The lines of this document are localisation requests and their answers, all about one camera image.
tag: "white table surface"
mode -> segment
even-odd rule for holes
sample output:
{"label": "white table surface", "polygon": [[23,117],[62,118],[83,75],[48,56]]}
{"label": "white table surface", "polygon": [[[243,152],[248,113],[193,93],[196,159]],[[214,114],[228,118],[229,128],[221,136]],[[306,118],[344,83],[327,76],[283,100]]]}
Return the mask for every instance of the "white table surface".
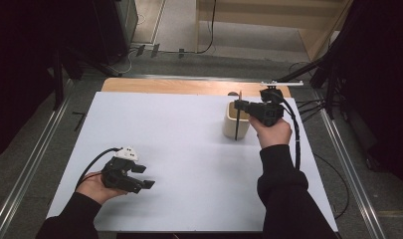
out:
{"label": "white table surface", "polygon": [[[132,146],[145,165],[139,180],[155,180],[149,190],[108,201],[95,220],[99,231],[256,232],[265,207],[257,194],[262,174],[260,146],[253,128],[238,141],[222,134],[227,96],[97,93],[47,217],[69,201],[88,164],[111,147]],[[244,98],[258,102],[258,98]],[[301,170],[309,193],[334,231],[337,226],[294,99],[301,131]],[[292,123],[285,115],[285,120]],[[295,161],[295,136],[291,139]],[[90,171],[111,159],[102,157]]]}

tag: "hand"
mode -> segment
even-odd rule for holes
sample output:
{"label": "hand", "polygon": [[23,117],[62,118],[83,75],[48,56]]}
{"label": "hand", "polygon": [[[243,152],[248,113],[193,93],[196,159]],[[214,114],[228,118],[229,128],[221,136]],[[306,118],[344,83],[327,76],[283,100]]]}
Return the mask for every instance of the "hand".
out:
{"label": "hand", "polygon": [[100,205],[103,205],[109,199],[127,194],[127,192],[123,190],[104,187],[100,172],[87,174],[83,182],[77,188],[77,192],[91,198]]}
{"label": "hand", "polygon": [[277,144],[289,144],[292,130],[291,125],[284,119],[279,119],[273,126],[267,127],[254,117],[249,117],[250,124],[257,132],[261,148]]}

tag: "black sleeve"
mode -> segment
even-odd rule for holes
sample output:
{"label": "black sleeve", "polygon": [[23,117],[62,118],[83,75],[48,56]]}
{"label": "black sleeve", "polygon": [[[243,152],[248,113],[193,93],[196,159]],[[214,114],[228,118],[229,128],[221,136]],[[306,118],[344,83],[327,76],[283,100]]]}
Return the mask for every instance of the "black sleeve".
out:
{"label": "black sleeve", "polygon": [[74,192],[59,216],[46,219],[36,239],[99,238],[94,219],[100,209],[91,198]]}
{"label": "black sleeve", "polygon": [[258,194],[267,208],[263,238],[337,238],[307,192],[307,179],[294,168],[288,145],[260,151],[263,175]]}

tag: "person's left hand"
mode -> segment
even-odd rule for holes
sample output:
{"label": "person's left hand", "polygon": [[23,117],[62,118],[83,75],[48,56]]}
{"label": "person's left hand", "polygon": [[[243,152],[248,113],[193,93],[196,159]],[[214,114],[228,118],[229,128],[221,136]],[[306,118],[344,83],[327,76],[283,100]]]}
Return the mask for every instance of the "person's left hand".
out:
{"label": "person's left hand", "polygon": [[100,205],[103,205],[109,199],[127,194],[127,192],[123,190],[104,187],[104,184],[101,181],[100,172],[91,172],[87,174],[76,192],[91,198]]}

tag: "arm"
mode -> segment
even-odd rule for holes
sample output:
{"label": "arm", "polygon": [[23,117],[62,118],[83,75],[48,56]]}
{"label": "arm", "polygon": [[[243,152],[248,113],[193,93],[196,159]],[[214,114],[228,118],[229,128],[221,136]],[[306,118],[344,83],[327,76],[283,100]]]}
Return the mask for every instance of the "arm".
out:
{"label": "arm", "polygon": [[46,219],[37,239],[99,238],[94,219],[109,199],[125,191],[105,188],[99,173],[90,173],[74,192],[62,213]]}
{"label": "arm", "polygon": [[292,131],[280,119],[272,127],[250,118],[262,150],[258,193],[267,208],[264,238],[337,238],[307,192],[303,172],[294,168],[289,149]]}

